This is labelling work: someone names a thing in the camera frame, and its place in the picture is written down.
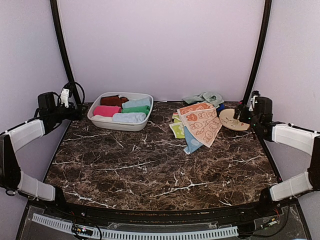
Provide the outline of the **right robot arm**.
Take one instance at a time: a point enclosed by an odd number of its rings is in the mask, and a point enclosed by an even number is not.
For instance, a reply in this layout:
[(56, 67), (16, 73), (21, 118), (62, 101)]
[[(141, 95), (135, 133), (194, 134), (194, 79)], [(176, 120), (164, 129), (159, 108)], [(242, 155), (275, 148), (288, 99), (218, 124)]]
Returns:
[(255, 213), (266, 217), (275, 208), (274, 202), (320, 190), (320, 132), (291, 123), (273, 121), (273, 102), (256, 92), (250, 106), (240, 104), (234, 111), (234, 119), (249, 124), (258, 137), (286, 145), (311, 156), (309, 168), (296, 176), (273, 185), (261, 194), (262, 201), (255, 205)]

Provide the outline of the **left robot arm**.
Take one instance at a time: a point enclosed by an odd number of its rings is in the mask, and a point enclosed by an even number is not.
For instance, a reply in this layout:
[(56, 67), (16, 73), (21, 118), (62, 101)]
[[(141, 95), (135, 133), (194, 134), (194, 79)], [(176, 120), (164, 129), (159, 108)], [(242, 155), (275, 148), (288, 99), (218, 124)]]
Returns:
[(6, 194), (20, 194), (32, 200), (51, 203), (51, 210), (60, 218), (71, 213), (65, 203), (63, 190), (27, 175), (21, 169), (16, 153), (34, 140), (48, 135), (63, 121), (81, 120), (86, 107), (69, 101), (71, 92), (63, 88), (61, 94), (46, 92), (38, 96), (38, 108), (33, 118), (4, 131), (0, 135), (0, 186)]

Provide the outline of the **orange bunny towel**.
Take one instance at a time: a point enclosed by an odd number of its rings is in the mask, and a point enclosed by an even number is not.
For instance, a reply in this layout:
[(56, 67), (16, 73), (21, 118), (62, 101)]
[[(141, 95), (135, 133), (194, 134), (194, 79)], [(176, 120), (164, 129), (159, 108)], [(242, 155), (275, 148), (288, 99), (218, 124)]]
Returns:
[(191, 135), (210, 148), (222, 127), (214, 105), (205, 102), (196, 103), (179, 108), (177, 113)]

